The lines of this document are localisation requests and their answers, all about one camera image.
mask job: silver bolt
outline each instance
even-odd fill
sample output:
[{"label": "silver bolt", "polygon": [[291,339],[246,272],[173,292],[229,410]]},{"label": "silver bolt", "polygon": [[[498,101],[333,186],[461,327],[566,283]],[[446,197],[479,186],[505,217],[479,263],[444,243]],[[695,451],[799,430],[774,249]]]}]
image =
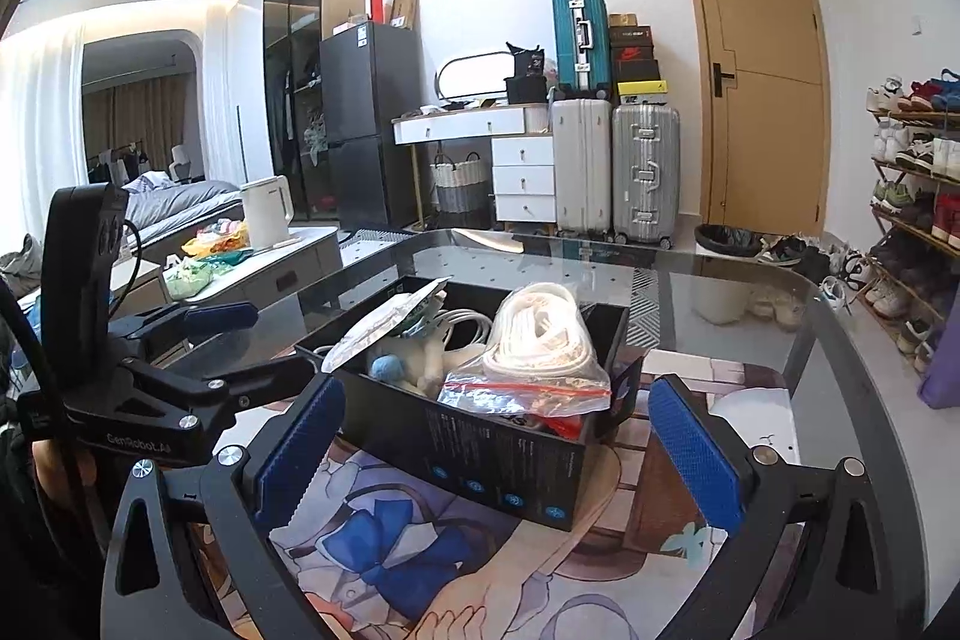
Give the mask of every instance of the silver bolt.
[{"label": "silver bolt", "polygon": [[154,463],[149,458],[141,458],[140,461],[133,464],[133,469],[130,472],[133,477],[147,477],[152,471],[154,471]]},{"label": "silver bolt", "polygon": [[770,466],[779,461],[779,454],[769,445],[757,445],[754,448],[754,458],[759,463]]},{"label": "silver bolt", "polygon": [[863,461],[859,458],[844,458],[843,459],[843,468],[847,471],[848,475],[853,475],[853,477],[861,477],[864,472],[867,470],[863,466]]},{"label": "silver bolt", "polygon": [[241,458],[243,458],[243,448],[239,445],[227,445],[226,448],[220,449],[220,453],[217,453],[217,461],[224,467],[233,466]]}]

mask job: black cable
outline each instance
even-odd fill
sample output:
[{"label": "black cable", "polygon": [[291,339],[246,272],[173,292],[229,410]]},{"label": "black cable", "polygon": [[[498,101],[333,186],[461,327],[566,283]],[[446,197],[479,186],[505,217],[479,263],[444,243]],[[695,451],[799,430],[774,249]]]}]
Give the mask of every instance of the black cable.
[{"label": "black cable", "polygon": [[50,418],[56,432],[54,442],[56,442],[56,450],[59,451],[66,472],[70,500],[73,501],[75,516],[80,524],[80,533],[88,543],[95,560],[102,560],[103,552],[97,543],[93,522],[90,520],[90,515],[86,509],[86,494],[83,489],[83,480],[80,480],[80,467],[77,464],[77,453],[75,451],[77,442],[73,435],[72,424],[66,414],[64,397],[59,392],[54,372],[50,363],[47,362],[47,356],[43,352],[40,340],[37,339],[30,322],[27,321],[27,316],[24,316],[16,297],[10,290],[10,286],[7,285],[7,281],[0,279],[0,283],[2,283],[0,285],[0,316],[7,321],[14,338],[20,344],[27,361],[30,362],[40,391],[46,399],[47,405],[49,405]]},{"label": "black cable", "polygon": [[131,220],[124,220],[123,225],[127,226],[128,229],[133,232],[133,239],[136,239],[136,261],[133,263],[133,274],[131,274],[130,280],[127,282],[127,286],[123,289],[123,292],[116,297],[116,300],[114,300],[113,305],[110,307],[107,320],[116,314],[117,310],[120,309],[120,305],[123,304],[123,300],[127,298],[127,294],[133,290],[133,284],[136,283],[136,276],[140,273],[140,259],[143,257],[143,242],[140,240],[140,232],[136,230],[136,226],[133,225]]}]

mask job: white curtain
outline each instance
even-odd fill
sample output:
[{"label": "white curtain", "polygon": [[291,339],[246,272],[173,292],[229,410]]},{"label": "white curtain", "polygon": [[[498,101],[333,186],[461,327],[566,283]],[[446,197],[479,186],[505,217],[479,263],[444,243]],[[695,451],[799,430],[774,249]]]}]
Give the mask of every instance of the white curtain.
[{"label": "white curtain", "polygon": [[83,23],[56,20],[0,43],[0,253],[43,239],[54,191],[85,185]]},{"label": "white curtain", "polygon": [[203,171],[208,180],[246,182],[240,129],[227,80],[227,7],[210,4],[203,29]]}]

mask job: wooden door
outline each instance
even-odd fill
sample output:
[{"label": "wooden door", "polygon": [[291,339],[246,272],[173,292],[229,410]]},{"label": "wooden door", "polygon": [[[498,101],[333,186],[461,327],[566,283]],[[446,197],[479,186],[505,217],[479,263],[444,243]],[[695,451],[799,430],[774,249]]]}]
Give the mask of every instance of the wooden door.
[{"label": "wooden door", "polygon": [[826,195],[824,41],[816,0],[694,0],[702,23],[709,223],[817,233]]}]

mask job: door frame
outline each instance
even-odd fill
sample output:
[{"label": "door frame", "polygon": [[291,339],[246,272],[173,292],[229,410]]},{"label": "door frame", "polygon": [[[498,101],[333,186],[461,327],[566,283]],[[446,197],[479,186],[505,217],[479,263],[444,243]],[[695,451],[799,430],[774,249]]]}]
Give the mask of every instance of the door frame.
[{"label": "door frame", "polygon": [[[821,172],[819,211],[814,226],[817,232],[823,231],[827,216],[827,184],[829,184],[830,140],[833,134],[833,119],[830,114],[830,71],[827,61],[827,38],[824,34],[824,16],[820,9],[820,0],[811,0],[813,14],[817,23],[817,41],[820,45],[820,70],[824,95],[824,158]],[[707,50],[707,20],[704,16],[703,0],[693,0],[693,13],[697,20],[697,49],[700,52],[700,94],[702,105],[701,125],[701,175],[700,175],[700,215],[709,220],[710,188],[713,181],[713,93],[710,84],[710,58]]]}]

